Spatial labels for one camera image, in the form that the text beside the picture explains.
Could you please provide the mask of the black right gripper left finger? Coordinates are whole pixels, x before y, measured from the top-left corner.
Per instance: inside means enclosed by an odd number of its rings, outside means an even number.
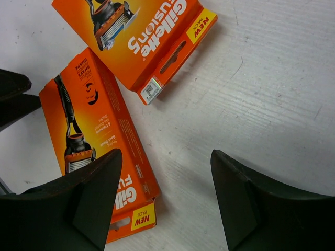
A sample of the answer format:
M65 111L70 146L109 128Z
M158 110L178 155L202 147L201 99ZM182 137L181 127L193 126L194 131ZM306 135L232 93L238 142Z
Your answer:
M113 149L21 194L1 183L1 250L104 250L121 169Z

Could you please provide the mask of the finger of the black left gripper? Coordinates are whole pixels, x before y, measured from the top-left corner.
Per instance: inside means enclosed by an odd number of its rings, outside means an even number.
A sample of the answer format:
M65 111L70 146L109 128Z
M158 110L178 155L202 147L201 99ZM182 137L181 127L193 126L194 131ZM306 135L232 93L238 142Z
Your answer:
M41 108L38 96L25 93L30 88L26 75L1 70L1 130Z

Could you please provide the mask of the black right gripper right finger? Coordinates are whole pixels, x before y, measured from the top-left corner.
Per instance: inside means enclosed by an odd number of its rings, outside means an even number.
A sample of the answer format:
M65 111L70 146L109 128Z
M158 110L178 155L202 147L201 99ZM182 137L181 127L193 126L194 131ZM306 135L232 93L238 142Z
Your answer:
M334 250L334 197L279 182L220 150L210 165L229 250Z

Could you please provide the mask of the orange Gillette Fusion5 box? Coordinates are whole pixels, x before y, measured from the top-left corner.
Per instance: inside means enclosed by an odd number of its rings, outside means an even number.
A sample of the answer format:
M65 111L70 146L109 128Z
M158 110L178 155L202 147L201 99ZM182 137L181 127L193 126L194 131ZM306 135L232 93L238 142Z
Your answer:
M118 80L150 104L217 21L199 1L53 1Z
M121 150L122 171L107 241L154 227L159 184L107 66L86 48L41 90L39 98L63 175L113 149Z

